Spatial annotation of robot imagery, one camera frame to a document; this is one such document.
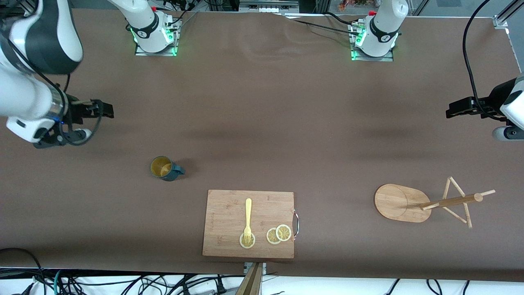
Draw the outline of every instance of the mug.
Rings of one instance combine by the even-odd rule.
[[[158,156],[151,162],[151,173],[161,180],[173,181],[185,174],[184,168],[177,166],[166,156]]]

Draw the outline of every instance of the wooden stand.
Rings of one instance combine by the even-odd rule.
[[[263,274],[263,263],[253,263],[246,276],[242,280],[240,287],[238,287],[238,290],[236,291],[235,295],[259,295]]]
[[[447,198],[450,183],[460,193],[460,197]],[[417,189],[396,184],[386,184],[381,186],[375,193],[375,206],[384,217],[406,222],[423,222],[430,216],[432,208],[442,208],[458,220],[467,223],[469,228],[472,228],[470,210],[467,204],[482,202],[484,196],[493,193],[495,193],[494,189],[483,193],[466,195],[453,177],[448,177],[442,200],[438,202],[431,202],[425,193]],[[464,206],[466,219],[448,209],[450,206],[460,204]]]

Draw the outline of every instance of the brown tablecloth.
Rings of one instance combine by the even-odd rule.
[[[118,11],[74,19],[85,53],[68,93],[113,104],[115,119],[85,146],[48,150],[0,128],[0,247],[44,267],[239,273],[241,259],[201,255],[208,189],[285,191],[296,255],[268,271],[524,280],[524,145],[493,140],[493,120],[445,118],[471,95],[467,19],[407,18],[394,62],[351,61],[347,35],[272,14],[199,13],[177,57],[135,57]],[[518,74],[488,18],[473,22],[469,55],[481,96]],[[187,175],[154,179],[158,155]],[[413,224],[374,208],[383,184],[437,200],[448,176],[466,193],[497,190],[470,206],[473,229],[443,210]]]

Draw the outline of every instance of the wooden dowel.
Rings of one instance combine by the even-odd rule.
[[[453,185],[457,188],[457,191],[460,193],[461,196],[465,197],[466,194],[464,194],[464,191],[460,188],[460,186],[457,184],[457,182],[453,179],[453,177],[450,176],[449,180]]]
[[[469,228],[473,228],[473,225],[471,225],[470,210],[467,208],[467,204],[466,203],[464,203],[464,211],[466,211],[467,226]]]
[[[429,210],[431,208],[438,207],[439,205],[440,205],[439,202],[436,202],[435,204],[431,204],[431,205],[428,205],[428,206],[425,206],[425,207],[422,207],[422,205],[420,205],[420,208],[422,210]]]
[[[495,190],[492,189],[491,191],[487,191],[487,192],[481,193],[482,196],[487,196],[487,195],[490,195],[490,194],[495,194]]]
[[[481,202],[482,199],[483,197],[481,194],[472,194],[472,195],[467,195],[464,197],[456,197],[456,198],[451,198],[451,199],[443,199],[437,202],[424,203],[424,204],[420,204],[419,207],[422,210],[427,210],[429,208],[450,207],[450,206],[460,205],[462,203],[465,204],[465,203],[470,203],[470,202]]]
[[[447,198],[447,192],[450,190],[450,178],[448,177],[446,180],[446,187],[444,188],[444,195],[442,195],[442,199],[444,200]]]
[[[447,207],[442,207],[442,208],[448,211],[451,215],[455,216],[458,220],[462,221],[463,223],[467,223],[467,221],[464,218],[460,217],[457,213],[449,210]]]

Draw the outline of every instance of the metal mounting plate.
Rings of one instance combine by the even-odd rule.
[[[354,26],[348,25],[348,31],[358,31]],[[358,36],[348,34],[350,37],[350,47],[351,47],[351,60],[364,60],[364,61],[393,61],[393,49],[390,49],[388,53],[381,57],[374,57],[365,54],[362,49],[355,45]]]
[[[178,42],[180,41],[180,29],[182,28],[182,21],[183,19],[180,19],[175,24],[173,24],[172,27],[170,27],[170,29],[174,29],[173,33],[171,33],[174,41],[173,43],[169,44],[164,50],[155,52],[155,53],[145,52],[137,44],[135,47],[135,55],[136,56],[177,56]]]

